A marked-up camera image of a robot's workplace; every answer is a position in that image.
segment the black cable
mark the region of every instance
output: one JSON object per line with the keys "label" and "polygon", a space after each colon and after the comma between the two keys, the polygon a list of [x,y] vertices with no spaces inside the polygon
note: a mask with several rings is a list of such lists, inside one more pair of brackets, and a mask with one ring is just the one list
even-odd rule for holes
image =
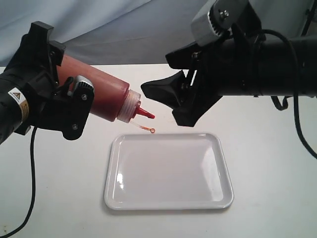
{"label": "black cable", "polygon": [[29,207],[29,211],[26,214],[26,217],[24,219],[24,222],[15,230],[11,231],[10,233],[4,235],[4,236],[0,236],[0,238],[8,238],[14,234],[16,234],[17,232],[19,232],[20,230],[22,230],[25,225],[28,223],[30,216],[32,214],[33,211],[33,207],[34,207],[34,202],[35,202],[35,163],[34,163],[34,140],[35,140],[35,134],[37,131],[37,127],[34,127],[33,131],[32,131],[32,135],[31,135],[31,143],[30,143],[30,157],[31,157],[31,174],[32,174],[32,197],[31,197],[31,203],[30,203],[30,207]]}
{"label": "black cable", "polygon": [[295,77],[294,77],[294,121],[295,121],[295,128],[297,135],[303,144],[303,146],[308,150],[308,152],[314,156],[317,159],[317,153],[312,149],[312,147],[308,144],[307,140],[304,138],[302,128],[301,128],[301,123],[300,123],[300,116],[299,116],[299,100],[298,100],[298,95],[299,95],[299,85],[300,85],[300,68],[298,64],[298,59],[297,55],[295,52],[295,49],[292,45],[292,43],[282,34],[273,31],[273,30],[260,30],[257,34],[269,34],[278,37],[288,48],[290,53],[292,54],[293,58],[293,63],[294,63],[294,69],[295,69]]}

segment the ketchup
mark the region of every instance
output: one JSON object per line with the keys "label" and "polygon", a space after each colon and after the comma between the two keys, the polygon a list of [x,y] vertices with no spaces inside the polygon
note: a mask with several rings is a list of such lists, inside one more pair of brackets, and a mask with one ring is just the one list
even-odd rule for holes
{"label": "ketchup", "polygon": [[90,80],[95,88],[95,98],[91,113],[114,121],[118,118],[130,122],[136,114],[154,118],[155,116],[140,108],[141,95],[129,90],[130,84],[99,69],[91,67],[70,56],[64,55],[61,67],[57,67],[59,83],[64,84],[70,76],[81,75]]}

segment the warning label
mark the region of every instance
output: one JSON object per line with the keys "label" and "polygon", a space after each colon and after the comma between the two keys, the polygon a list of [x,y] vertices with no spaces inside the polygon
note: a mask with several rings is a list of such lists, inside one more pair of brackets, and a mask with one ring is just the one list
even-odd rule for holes
{"label": "warning label", "polygon": [[19,107],[21,109],[21,113],[22,113],[22,121],[25,121],[29,116],[30,109],[29,109],[29,104],[28,104],[26,98],[24,97],[23,93],[20,90],[18,90],[17,88],[13,88],[12,90],[10,90],[8,92],[8,94],[19,105]]}

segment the red nozzle tip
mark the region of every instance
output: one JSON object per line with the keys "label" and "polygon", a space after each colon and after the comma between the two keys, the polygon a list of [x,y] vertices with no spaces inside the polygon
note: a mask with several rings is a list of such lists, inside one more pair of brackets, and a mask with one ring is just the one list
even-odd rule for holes
{"label": "red nozzle tip", "polygon": [[154,118],[155,118],[155,116],[154,116],[153,114],[151,114],[151,113],[145,111],[145,110],[142,109],[142,108],[138,108],[138,109],[137,109],[137,114],[146,116],[146,117],[151,118],[151,119],[154,119]]}

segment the rectangular white tray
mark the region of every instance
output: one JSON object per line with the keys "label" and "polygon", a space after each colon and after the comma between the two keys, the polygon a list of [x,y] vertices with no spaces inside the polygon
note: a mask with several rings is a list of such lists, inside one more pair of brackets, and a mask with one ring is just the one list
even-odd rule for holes
{"label": "rectangular white tray", "polygon": [[105,187],[114,210],[219,209],[233,190],[219,139],[208,133],[123,135]]}

